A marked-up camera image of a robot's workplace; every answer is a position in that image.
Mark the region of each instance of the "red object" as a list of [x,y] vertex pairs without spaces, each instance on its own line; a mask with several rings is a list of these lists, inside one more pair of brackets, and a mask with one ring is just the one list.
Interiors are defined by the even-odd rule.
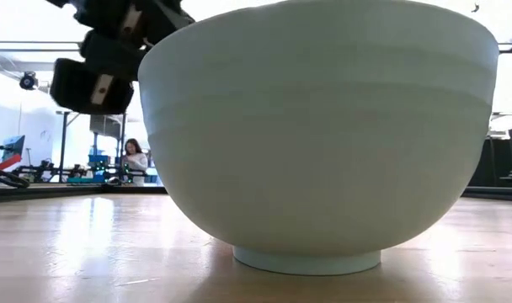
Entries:
[[14,164],[20,162],[21,160],[22,157],[20,155],[14,155],[7,159],[6,161],[0,163],[0,170],[12,167]]

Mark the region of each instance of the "woman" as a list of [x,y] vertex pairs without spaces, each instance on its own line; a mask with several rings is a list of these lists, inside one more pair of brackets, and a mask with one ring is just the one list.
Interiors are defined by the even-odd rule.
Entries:
[[[147,156],[141,151],[140,144],[136,139],[129,139],[125,143],[124,164],[128,164],[130,169],[139,171],[147,170]],[[133,177],[132,183],[135,186],[144,186],[145,177]]]

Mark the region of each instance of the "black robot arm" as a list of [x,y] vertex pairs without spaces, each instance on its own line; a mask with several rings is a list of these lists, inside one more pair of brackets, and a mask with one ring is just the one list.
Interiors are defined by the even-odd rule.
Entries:
[[181,0],[47,0],[72,4],[74,18],[92,28],[80,45],[85,62],[58,59],[51,96],[83,114],[123,114],[131,102],[143,56],[194,20]]

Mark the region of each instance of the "wooden table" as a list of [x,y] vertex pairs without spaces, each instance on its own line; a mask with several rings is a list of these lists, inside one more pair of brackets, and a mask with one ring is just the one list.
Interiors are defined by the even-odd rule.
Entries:
[[0,303],[512,303],[512,203],[462,199],[382,261],[339,277],[249,268],[164,195],[0,204]]

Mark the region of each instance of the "bowl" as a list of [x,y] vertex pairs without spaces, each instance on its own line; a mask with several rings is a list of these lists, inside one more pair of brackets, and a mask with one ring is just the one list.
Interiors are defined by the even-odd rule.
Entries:
[[487,29],[443,8],[292,0],[158,43],[141,64],[141,102],[164,186],[237,260],[348,274],[460,197],[498,56]]

